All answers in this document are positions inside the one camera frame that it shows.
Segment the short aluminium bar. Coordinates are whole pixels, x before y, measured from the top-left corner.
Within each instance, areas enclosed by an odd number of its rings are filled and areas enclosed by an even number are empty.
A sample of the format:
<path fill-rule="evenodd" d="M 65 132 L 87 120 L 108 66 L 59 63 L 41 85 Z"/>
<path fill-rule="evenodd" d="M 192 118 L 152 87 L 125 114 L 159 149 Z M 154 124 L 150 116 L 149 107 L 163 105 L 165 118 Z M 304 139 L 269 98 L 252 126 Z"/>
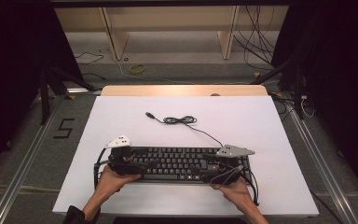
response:
<path fill-rule="evenodd" d="M 91 91 L 88 89 L 84 89 L 84 88 L 69 88 L 67 89 L 68 93 L 71 94 L 101 94 L 101 90 L 97 90 L 97 91 Z"/>

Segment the light wooden table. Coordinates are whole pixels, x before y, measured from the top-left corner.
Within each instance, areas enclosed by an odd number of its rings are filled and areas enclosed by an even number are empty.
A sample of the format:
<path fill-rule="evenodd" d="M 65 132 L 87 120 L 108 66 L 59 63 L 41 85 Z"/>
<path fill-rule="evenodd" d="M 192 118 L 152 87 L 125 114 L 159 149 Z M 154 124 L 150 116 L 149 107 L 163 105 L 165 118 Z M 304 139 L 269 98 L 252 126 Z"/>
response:
<path fill-rule="evenodd" d="M 111 85 L 101 96 L 267 96 L 261 85 Z"/>

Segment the light wooden desk frame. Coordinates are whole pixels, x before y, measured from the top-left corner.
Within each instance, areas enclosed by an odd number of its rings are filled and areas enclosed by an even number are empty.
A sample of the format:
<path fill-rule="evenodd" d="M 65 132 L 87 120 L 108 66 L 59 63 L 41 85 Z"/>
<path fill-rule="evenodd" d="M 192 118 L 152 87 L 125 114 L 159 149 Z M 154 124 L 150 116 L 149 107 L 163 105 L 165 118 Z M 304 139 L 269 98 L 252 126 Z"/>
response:
<path fill-rule="evenodd" d="M 279 31 L 287 6 L 69 7 L 56 8 L 66 32 L 104 32 L 113 58 L 122 58 L 131 32 L 215 31 L 222 57 L 230 57 L 234 33 Z"/>

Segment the person's right hand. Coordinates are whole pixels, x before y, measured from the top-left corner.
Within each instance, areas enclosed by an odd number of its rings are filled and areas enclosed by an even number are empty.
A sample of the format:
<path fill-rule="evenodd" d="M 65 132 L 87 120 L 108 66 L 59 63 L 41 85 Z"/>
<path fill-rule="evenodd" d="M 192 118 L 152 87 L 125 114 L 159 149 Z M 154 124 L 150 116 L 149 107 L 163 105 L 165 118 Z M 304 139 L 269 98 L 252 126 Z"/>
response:
<path fill-rule="evenodd" d="M 213 184 L 212 188 L 220 190 L 224 197 L 232 202 L 237 209 L 244 214 L 250 214 L 256 209 L 256 205 L 247 188 L 247 183 L 242 177 L 230 185 Z"/>

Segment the person's left hand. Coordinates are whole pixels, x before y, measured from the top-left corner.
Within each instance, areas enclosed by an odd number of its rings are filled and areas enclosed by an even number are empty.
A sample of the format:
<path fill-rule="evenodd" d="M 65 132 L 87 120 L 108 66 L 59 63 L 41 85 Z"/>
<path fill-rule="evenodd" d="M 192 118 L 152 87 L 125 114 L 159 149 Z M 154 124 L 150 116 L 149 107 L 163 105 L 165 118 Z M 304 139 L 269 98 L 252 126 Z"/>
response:
<path fill-rule="evenodd" d="M 114 193 L 120 191 L 127 183 L 139 179 L 140 175 L 118 175 L 108 165 L 103 168 L 95 193 L 98 199 L 106 201 Z"/>

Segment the black computer keyboard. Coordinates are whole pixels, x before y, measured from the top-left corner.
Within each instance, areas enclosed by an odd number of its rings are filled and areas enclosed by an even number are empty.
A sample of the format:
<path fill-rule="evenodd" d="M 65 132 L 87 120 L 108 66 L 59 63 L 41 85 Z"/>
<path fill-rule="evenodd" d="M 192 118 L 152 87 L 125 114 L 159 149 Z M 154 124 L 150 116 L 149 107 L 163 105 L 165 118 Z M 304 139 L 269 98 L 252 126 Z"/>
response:
<path fill-rule="evenodd" d="M 202 154 L 214 154 L 218 147 L 144 147 L 148 153 L 143 156 L 134 157 L 134 161 L 148 162 L 159 160 L 157 168 L 154 168 L 142 178 L 143 182 L 162 182 L 180 184 L 201 184 L 202 181 L 192 174 L 191 165 L 199 168 L 211 168 Z M 245 177 L 252 182 L 252 176 Z"/>

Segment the black metal stand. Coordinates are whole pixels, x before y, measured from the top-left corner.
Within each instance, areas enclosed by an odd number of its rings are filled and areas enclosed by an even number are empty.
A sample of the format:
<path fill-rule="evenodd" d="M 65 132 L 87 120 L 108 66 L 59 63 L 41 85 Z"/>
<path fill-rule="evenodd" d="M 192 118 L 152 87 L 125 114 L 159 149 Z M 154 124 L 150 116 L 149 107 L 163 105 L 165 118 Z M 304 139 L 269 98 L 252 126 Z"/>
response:
<path fill-rule="evenodd" d="M 251 85 L 260 85 L 270 78 L 278 74 L 282 74 L 278 87 L 281 91 L 288 91 L 293 89 L 295 91 L 294 110 L 300 119 L 304 118 L 302 110 L 302 93 L 303 93 L 303 69 L 302 60 L 290 57 L 287 61 L 272 69 L 264 76 L 257 78 L 251 82 Z"/>
<path fill-rule="evenodd" d="M 70 73 L 56 66 L 45 68 L 39 75 L 39 90 L 42 103 L 42 125 L 48 121 L 48 117 L 50 115 L 48 88 L 51 88 L 56 95 L 65 95 L 68 92 L 67 88 L 63 84 L 65 80 L 69 80 L 88 91 L 101 90 L 101 88 L 94 87 L 87 83 L 81 75 L 71 75 Z"/>

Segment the dark curtain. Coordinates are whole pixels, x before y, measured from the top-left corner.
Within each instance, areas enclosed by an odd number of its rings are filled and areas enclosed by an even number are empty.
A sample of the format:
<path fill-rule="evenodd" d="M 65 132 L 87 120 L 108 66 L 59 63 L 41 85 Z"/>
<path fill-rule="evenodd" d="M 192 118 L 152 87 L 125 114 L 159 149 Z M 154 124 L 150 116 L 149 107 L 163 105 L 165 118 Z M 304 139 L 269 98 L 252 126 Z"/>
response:
<path fill-rule="evenodd" d="M 0 154 L 49 68 L 83 78 L 49 0 L 0 0 Z"/>
<path fill-rule="evenodd" d="M 305 0 L 285 16 L 272 63 L 289 57 L 318 9 L 322 33 L 306 60 L 307 92 L 358 178 L 358 0 Z"/>

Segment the dark sleeve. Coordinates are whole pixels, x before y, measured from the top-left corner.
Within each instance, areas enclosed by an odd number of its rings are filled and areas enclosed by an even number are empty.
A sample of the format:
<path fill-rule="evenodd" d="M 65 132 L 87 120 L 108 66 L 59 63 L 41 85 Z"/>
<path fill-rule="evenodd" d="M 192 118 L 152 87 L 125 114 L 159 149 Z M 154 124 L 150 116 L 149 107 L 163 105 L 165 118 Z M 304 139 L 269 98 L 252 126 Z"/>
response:
<path fill-rule="evenodd" d="M 98 210 L 92 220 L 86 220 L 85 213 L 77 207 L 70 205 L 62 224 L 96 224 L 101 210 Z"/>

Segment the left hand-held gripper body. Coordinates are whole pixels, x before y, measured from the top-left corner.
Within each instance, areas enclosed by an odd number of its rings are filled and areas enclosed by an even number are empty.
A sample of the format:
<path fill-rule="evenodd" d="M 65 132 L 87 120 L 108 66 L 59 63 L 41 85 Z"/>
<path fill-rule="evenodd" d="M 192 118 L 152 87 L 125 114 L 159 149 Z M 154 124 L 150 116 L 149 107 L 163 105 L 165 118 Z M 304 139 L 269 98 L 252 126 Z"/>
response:
<path fill-rule="evenodd" d="M 133 158 L 138 154 L 136 149 L 131 147 L 131 140 L 126 134 L 110 141 L 107 145 L 111 149 L 108 156 L 108 166 L 119 175 L 142 175 L 144 167 Z"/>

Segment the yellow tape roll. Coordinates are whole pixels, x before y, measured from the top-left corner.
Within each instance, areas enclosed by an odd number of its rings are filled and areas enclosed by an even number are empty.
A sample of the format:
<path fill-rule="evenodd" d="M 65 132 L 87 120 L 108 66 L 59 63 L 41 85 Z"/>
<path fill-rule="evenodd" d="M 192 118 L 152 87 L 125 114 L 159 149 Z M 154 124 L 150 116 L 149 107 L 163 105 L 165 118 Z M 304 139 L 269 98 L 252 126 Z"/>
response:
<path fill-rule="evenodd" d="M 130 72 L 134 75 L 142 74 L 145 71 L 145 67 L 142 64 L 132 64 L 130 66 Z"/>

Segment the aluminium floor rail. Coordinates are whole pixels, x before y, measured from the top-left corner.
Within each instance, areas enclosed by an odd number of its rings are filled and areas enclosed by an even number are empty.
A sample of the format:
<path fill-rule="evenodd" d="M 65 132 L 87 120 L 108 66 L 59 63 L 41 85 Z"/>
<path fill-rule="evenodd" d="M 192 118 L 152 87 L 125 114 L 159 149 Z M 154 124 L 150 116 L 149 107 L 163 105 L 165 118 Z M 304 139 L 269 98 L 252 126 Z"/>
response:
<path fill-rule="evenodd" d="M 358 217 L 355 215 L 350 201 L 344 194 L 341 186 L 338 184 L 337 179 L 334 177 L 330 167 L 328 166 L 323 154 L 318 148 L 313 136 L 310 133 L 304 120 L 300 119 L 296 114 L 295 108 L 292 105 L 286 106 L 288 113 L 296 125 L 297 130 L 306 145 L 324 185 L 329 192 L 329 195 L 340 214 L 343 224 L 358 224 Z"/>
<path fill-rule="evenodd" d="M 9 185 L 6 187 L 6 190 L 0 199 L 0 224 L 4 223 L 7 214 L 9 213 L 10 208 L 21 189 L 21 186 L 34 163 L 35 157 L 46 139 L 51 123 L 55 118 L 57 110 L 60 108 L 62 102 L 62 96 L 58 96 L 52 101 L 50 115 L 46 119 L 45 123 L 39 126 L 32 144 L 29 146 L 27 153 L 21 161 L 20 167 L 17 169 L 17 172 L 14 174 L 14 177 L 10 181 Z"/>

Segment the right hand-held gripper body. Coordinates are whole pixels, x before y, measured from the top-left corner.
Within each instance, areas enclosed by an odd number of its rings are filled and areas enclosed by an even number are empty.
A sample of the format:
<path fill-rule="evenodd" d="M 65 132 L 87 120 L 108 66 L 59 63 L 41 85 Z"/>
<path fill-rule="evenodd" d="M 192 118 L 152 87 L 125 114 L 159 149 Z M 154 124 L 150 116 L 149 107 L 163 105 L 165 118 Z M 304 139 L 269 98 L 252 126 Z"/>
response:
<path fill-rule="evenodd" d="M 250 177 L 251 169 L 248 157 L 255 152 L 245 147 L 224 145 L 214 154 L 216 161 L 211 163 L 211 168 L 200 168 L 205 172 L 207 184 L 230 185 L 235 183 L 240 176 Z"/>

